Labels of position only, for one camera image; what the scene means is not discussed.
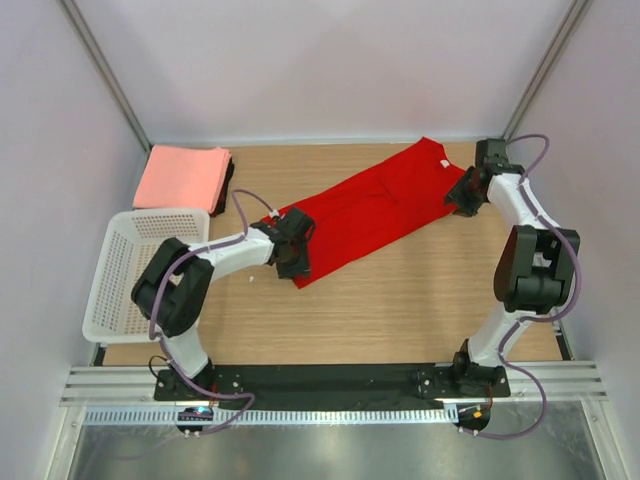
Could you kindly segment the red t-shirt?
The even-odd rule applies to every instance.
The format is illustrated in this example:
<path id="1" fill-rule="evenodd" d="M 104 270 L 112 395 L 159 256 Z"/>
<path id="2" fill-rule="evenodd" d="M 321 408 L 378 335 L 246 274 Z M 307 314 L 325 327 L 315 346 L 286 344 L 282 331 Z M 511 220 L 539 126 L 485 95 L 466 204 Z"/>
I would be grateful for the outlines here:
<path id="1" fill-rule="evenodd" d="M 465 171 L 428 138 L 333 187 L 278 211 L 296 207 L 316 225 L 308 243 L 311 273 L 299 289 L 402 237 L 450 215 L 445 197 Z"/>

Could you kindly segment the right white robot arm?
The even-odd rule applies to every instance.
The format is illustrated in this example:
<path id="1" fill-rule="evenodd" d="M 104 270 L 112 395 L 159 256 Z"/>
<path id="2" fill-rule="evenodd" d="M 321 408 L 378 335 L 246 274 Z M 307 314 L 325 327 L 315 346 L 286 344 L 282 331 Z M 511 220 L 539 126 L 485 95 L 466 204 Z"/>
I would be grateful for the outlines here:
<path id="1" fill-rule="evenodd" d="M 505 383 L 508 353 L 523 331 L 560 319 L 581 288 L 578 232 L 549 217 L 531 189 L 531 171 L 509 160 L 508 145 L 497 138 L 478 141 L 473 166 L 445 197 L 464 217 L 491 204 L 510 229 L 493 277 L 497 304 L 451 366 L 451 385 L 464 396 Z"/>

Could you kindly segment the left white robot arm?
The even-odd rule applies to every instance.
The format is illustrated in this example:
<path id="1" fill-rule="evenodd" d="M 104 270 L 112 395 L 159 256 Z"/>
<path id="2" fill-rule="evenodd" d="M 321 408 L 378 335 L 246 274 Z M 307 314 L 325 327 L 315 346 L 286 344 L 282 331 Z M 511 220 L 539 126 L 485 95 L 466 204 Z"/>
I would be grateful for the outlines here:
<path id="1" fill-rule="evenodd" d="M 308 244 L 315 221 L 293 207 L 243 231 L 215 241 L 188 245 L 175 237 L 161 243 L 131 291 L 131 301 L 148 320 L 148 337 L 157 341 L 177 376 L 177 388 L 191 400 L 213 392 L 215 369 L 198 334 L 209 287 L 232 273 L 273 266 L 280 279 L 311 274 Z"/>

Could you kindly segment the folded black t-shirt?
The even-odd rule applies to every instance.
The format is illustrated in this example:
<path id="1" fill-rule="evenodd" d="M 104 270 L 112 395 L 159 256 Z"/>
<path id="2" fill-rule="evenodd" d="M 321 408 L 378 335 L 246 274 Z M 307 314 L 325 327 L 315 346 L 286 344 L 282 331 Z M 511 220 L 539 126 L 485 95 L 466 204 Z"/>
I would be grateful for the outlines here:
<path id="1" fill-rule="evenodd" d="M 211 217 L 216 217 L 218 215 L 221 215 L 225 212 L 226 210 L 226 205 L 227 205 L 227 198 L 228 198 L 228 191 L 229 191 L 229 185 L 230 182 L 233 178 L 235 172 L 235 164 L 233 161 L 233 158 L 229 159 L 229 163 L 225 172 L 225 176 L 223 179 L 223 183 L 220 189 L 220 193 L 218 195 L 216 204 L 214 206 L 213 211 L 210 213 Z"/>

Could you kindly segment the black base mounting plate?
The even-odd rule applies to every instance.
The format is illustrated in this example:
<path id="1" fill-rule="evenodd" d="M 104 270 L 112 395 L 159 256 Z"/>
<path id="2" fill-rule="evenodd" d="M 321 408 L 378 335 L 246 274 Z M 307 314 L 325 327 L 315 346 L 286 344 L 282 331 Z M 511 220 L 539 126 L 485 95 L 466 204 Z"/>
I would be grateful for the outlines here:
<path id="1" fill-rule="evenodd" d="M 255 410 L 274 411 L 421 410 L 444 399 L 511 394 L 504 368 L 476 364 L 221 365 L 202 386 L 250 392 Z"/>

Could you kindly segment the folded pink t-shirt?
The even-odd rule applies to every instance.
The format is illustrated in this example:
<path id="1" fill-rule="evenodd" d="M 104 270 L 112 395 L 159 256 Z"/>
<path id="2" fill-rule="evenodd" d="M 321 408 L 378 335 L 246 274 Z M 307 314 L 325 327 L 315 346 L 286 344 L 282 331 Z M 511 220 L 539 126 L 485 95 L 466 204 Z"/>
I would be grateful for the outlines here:
<path id="1" fill-rule="evenodd" d="M 133 207 L 196 208 L 212 214 L 221 195 L 231 152 L 155 145 L 137 187 Z"/>

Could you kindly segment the white perforated plastic basket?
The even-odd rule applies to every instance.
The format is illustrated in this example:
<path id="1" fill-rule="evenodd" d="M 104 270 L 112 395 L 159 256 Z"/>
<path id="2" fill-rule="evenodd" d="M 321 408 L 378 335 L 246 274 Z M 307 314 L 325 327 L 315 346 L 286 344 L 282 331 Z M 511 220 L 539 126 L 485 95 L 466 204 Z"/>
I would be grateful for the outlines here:
<path id="1" fill-rule="evenodd" d="M 201 209 L 160 208 L 126 211 L 109 222 L 84 315 L 82 333 L 99 344 L 145 343 L 148 321 L 130 294 L 160 244 L 176 237 L 204 243 L 210 217 Z"/>

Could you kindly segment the right aluminium frame post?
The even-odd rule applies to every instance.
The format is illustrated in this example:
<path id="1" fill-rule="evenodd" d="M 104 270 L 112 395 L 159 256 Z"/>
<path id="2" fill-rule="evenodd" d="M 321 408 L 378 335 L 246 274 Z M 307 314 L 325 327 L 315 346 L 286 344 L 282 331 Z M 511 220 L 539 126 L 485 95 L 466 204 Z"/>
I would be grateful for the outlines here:
<path id="1" fill-rule="evenodd" d="M 524 121 L 534 101 L 560 61 L 564 50 L 578 30 L 581 22 L 592 6 L 592 0 L 573 0 L 556 28 L 549 45 L 530 78 L 519 102 L 502 133 L 502 138 L 511 140 Z"/>

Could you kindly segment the aluminium frame post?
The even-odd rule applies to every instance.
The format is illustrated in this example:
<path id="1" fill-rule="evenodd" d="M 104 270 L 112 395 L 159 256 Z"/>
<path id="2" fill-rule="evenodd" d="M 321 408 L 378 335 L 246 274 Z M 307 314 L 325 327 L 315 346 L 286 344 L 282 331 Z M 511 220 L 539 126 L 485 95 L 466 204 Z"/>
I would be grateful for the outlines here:
<path id="1" fill-rule="evenodd" d="M 69 22 L 71 29 L 136 141 L 145 153 L 149 153 L 152 144 L 77 2 L 74 0 L 57 0 L 56 3 Z"/>
<path id="2" fill-rule="evenodd" d="M 573 0 L 556 28 L 549 45 L 530 78 L 519 102 L 502 133 L 502 138 L 511 140 L 524 121 L 534 101 L 560 61 L 564 50 L 578 30 L 581 22 L 592 6 L 592 0 Z"/>

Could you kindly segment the aluminium front rail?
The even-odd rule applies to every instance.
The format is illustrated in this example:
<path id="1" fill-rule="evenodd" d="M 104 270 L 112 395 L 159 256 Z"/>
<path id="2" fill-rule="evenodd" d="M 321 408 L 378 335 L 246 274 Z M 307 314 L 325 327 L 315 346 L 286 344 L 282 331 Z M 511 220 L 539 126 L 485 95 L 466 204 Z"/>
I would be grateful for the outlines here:
<path id="1" fill-rule="evenodd" d="M 517 362 L 534 375 L 547 400 L 606 401 L 604 382 L 592 361 Z M 61 406 L 143 405 L 152 401 L 155 379 L 145 367 L 74 367 L 62 390 Z"/>

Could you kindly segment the left aluminium frame post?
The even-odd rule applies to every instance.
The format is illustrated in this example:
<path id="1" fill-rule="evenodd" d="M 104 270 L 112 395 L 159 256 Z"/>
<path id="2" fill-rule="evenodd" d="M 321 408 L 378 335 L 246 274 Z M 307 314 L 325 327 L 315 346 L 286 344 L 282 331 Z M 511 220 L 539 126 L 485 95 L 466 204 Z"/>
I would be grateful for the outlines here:
<path id="1" fill-rule="evenodd" d="M 69 22 L 71 29 L 136 141 L 145 153 L 149 153 L 152 144 L 77 2 L 74 0 L 57 0 L 56 3 Z"/>

